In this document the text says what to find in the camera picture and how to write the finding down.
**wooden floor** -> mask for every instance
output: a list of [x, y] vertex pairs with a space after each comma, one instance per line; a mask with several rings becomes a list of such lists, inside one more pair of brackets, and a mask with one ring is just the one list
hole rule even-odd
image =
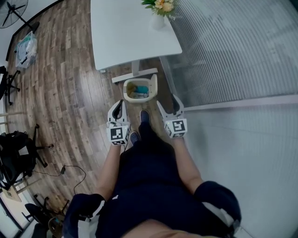
[[[96, 180], [107, 155], [110, 143], [106, 137], [106, 120], [110, 107], [123, 98], [123, 84], [115, 85], [111, 78], [130, 73], [130, 65], [121, 65], [99, 73], [95, 69], [91, 26], [90, 0], [64, 0], [35, 19], [40, 22], [36, 32], [38, 54], [36, 62], [22, 69], [17, 76], [19, 93], [12, 95], [13, 105], [7, 112], [23, 112], [9, 116], [8, 128], [27, 131], [33, 136], [34, 126], [40, 125], [37, 144], [54, 144], [53, 149], [40, 151], [48, 163], [43, 168], [39, 162], [35, 170], [58, 175], [63, 165], [78, 165], [87, 173], [77, 193], [93, 193]], [[15, 37], [9, 55], [8, 70], [15, 69], [16, 43], [27, 32], [24, 28]], [[167, 81], [159, 59], [143, 60], [142, 69], [157, 67], [158, 96], [170, 112], [172, 102]], [[139, 111], [144, 108], [151, 114], [155, 131], [166, 141], [156, 99], [145, 104], [129, 104], [128, 114], [132, 129], [139, 124]], [[29, 181], [43, 180], [31, 192], [49, 196], [50, 206], [59, 210], [66, 199], [72, 199], [74, 186], [83, 178], [78, 168], [67, 168], [59, 177], [34, 173]]]

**leg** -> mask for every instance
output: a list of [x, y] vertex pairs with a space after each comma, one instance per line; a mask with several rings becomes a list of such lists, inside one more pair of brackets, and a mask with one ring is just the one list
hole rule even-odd
[[18, 88], [18, 87], [15, 87], [15, 86], [12, 86], [12, 85], [10, 87], [16, 88], [18, 90], [18, 92], [20, 91], [20, 88]]
[[36, 131], [37, 131], [37, 129], [39, 128], [39, 125], [38, 124], [36, 124], [35, 125], [35, 128], [34, 128], [34, 136], [33, 136], [33, 143], [34, 143], [34, 145], [35, 145], [35, 143], [36, 143]]
[[33, 183], [27, 185], [26, 187], [21, 188], [20, 190], [17, 191], [17, 193], [21, 193], [24, 192], [25, 190], [27, 190], [28, 188], [30, 188], [31, 186], [33, 186], [34, 184], [36, 184], [37, 182], [39, 182], [41, 179], [38, 179], [36, 181], [34, 181]]
[[158, 135], [153, 131], [149, 122], [142, 122], [139, 126], [140, 136], [143, 142], [149, 144], [158, 144], [164, 142], [162, 139], [158, 137]]
[[65, 210], [65, 208], [67, 207], [67, 205], [69, 204], [69, 200], [67, 200], [67, 203], [64, 205], [64, 207], [63, 207], [63, 209], [61, 210], [61, 214], [64, 214], [64, 210]]
[[39, 207], [41, 207], [41, 208], [42, 208], [42, 204], [41, 204], [41, 203], [40, 203], [40, 201], [37, 199], [37, 197], [38, 197], [38, 195], [37, 195], [37, 194], [35, 194], [35, 195], [34, 195], [34, 198], [35, 198], [35, 200], [36, 200], [37, 204], [39, 205]]
[[54, 145], [50, 144], [49, 146], [37, 146], [36, 149], [37, 150], [43, 150], [43, 149], [47, 149], [47, 148], [53, 148]]
[[44, 168], [47, 167], [47, 163], [42, 161], [41, 157], [39, 156], [39, 154], [37, 152], [35, 153], [35, 157], [41, 162], [41, 164]]
[[49, 200], [48, 197], [45, 198], [45, 200], [43, 201], [43, 208], [46, 209], [47, 208], [47, 201]]
[[20, 71], [19, 71], [19, 70], [16, 71], [16, 72], [14, 73], [14, 75], [11, 77], [11, 79], [9, 79], [10, 77], [8, 78], [8, 84], [7, 84], [7, 87], [8, 87], [7, 90], [8, 90], [8, 92], [7, 92], [7, 93], [8, 93], [8, 102], [9, 102], [10, 105], [13, 104], [13, 103], [10, 101], [10, 88], [13, 87], [13, 86], [12, 86], [12, 82], [13, 82], [13, 80], [14, 80], [14, 78], [15, 78], [15, 76], [16, 76], [17, 74], [20, 74]]
[[113, 83], [118, 83], [118, 82], [121, 82], [121, 81], [125, 81], [127, 79], [132, 79], [134, 77], [140, 77], [140, 76], [143, 76], [143, 75], [153, 74], [153, 73], [158, 72], [157, 68], [146, 69], [146, 70], [141, 70], [140, 71], [139, 66], [140, 66], [140, 61], [139, 60], [132, 61], [131, 62], [131, 71], [132, 71], [132, 73], [112, 78], [112, 82]]
[[1, 113], [0, 117], [11, 116], [11, 115], [18, 115], [23, 114], [22, 112], [10, 112], [10, 113]]

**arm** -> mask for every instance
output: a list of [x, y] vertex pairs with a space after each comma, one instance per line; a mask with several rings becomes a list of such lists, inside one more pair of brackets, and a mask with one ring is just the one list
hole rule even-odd
[[102, 171], [99, 175], [97, 193], [108, 201], [115, 188], [118, 178], [121, 146], [111, 145]]
[[198, 186], [203, 183], [201, 174], [192, 160], [183, 138], [173, 139], [173, 146], [180, 179], [188, 190], [194, 194]]

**shoulder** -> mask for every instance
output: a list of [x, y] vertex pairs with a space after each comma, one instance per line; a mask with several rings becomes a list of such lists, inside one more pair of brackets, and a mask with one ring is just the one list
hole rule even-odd
[[194, 196], [203, 205], [218, 216], [228, 226], [241, 222], [241, 211], [237, 198], [228, 188], [213, 182], [203, 182], [196, 189]]

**foot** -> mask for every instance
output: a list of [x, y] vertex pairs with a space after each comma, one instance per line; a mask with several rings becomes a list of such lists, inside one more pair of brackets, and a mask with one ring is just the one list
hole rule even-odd
[[141, 110], [140, 112], [140, 118], [141, 118], [141, 123], [142, 122], [148, 122], [150, 123], [150, 114], [146, 110]]
[[134, 145], [135, 142], [137, 142], [137, 141], [139, 141], [141, 139], [140, 139], [140, 136], [139, 136], [138, 132], [132, 132], [130, 134], [129, 140], [132, 143], [132, 145]]

